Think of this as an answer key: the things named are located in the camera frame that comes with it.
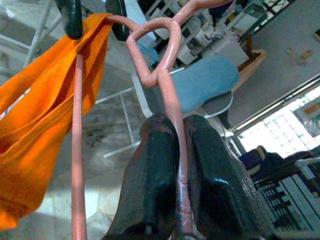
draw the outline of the wall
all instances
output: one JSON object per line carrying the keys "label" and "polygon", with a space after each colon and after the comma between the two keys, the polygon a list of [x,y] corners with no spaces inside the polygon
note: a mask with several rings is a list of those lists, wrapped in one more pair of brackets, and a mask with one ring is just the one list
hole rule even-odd
{"label": "wall", "polygon": [[[232,126],[268,106],[320,73],[320,42],[312,36],[320,28],[320,0],[296,0],[253,37],[253,49],[264,49],[266,59],[234,94],[229,109]],[[298,65],[292,55],[310,49],[314,62]]]}

